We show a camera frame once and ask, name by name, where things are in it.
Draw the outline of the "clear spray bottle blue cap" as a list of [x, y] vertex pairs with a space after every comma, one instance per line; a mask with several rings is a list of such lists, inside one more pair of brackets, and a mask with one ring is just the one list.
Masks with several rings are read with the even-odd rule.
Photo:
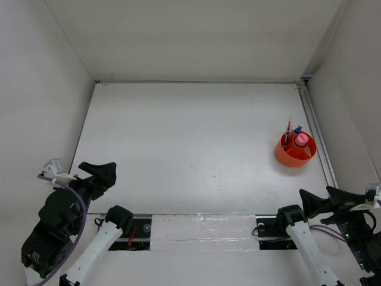
[[302, 125], [297, 126], [297, 127], [293, 130], [295, 136], [298, 136], [298, 135], [301, 133], [301, 131], [302, 131]]

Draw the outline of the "red ink pen refill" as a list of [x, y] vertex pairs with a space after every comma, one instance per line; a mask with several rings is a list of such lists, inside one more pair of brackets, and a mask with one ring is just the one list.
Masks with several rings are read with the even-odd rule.
[[289, 137], [291, 135], [291, 131], [292, 131], [292, 116], [290, 116], [290, 118], [288, 120], [288, 125], [287, 125], [286, 131], [285, 131], [285, 140], [283, 142], [283, 149], [284, 150], [286, 150], [288, 140], [289, 140]]

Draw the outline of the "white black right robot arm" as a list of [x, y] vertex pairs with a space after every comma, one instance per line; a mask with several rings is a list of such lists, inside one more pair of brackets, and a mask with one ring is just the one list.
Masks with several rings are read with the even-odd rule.
[[[313, 285], [351, 285], [358, 266], [366, 275], [360, 285], [380, 285], [380, 232], [373, 210], [380, 209], [380, 184], [369, 184], [364, 194], [354, 194], [327, 186], [327, 198], [304, 189], [299, 194], [302, 206], [291, 205], [277, 211], [275, 227], [296, 245]], [[321, 219], [323, 227], [335, 225], [348, 246], [344, 253], [329, 257], [320, 250], [311, 233], [309, 220]]]

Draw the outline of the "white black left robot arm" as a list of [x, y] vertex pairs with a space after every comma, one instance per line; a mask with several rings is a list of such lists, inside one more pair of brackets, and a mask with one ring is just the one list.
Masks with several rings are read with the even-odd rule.
[[103, 255], [121, 236], [133, 229], [133, 213], [122, 206], [109, 209], [98, 222], [99, 230], [86, 250], [67, 271], [63, 264], [77, 247], [87, 221], [90, 203], [115, 185], [115, 162], [79, 164], [89, 177], [62, 171], [59, 159], [50, 160], [38, 178], [54, 185], [39, 210], [39, 222], [21, 248], [28, 285], [86, 285]]

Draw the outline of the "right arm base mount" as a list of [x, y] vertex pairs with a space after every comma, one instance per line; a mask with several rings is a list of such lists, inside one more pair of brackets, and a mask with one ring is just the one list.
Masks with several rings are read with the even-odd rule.
[[275, 216], [259, 216], [252, 236], [258, 239], [260, 250], [296, 250], [290, 236], [282, 230]]

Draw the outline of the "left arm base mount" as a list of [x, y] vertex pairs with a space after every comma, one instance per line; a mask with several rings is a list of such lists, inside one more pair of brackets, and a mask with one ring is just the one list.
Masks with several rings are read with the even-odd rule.
[[150, 216], [135, 216], [132, 212], [115, 206], [94, 220], [98, 232], [90, 243], [97, 254], [111, 251], [149, 250], [151, 245]]

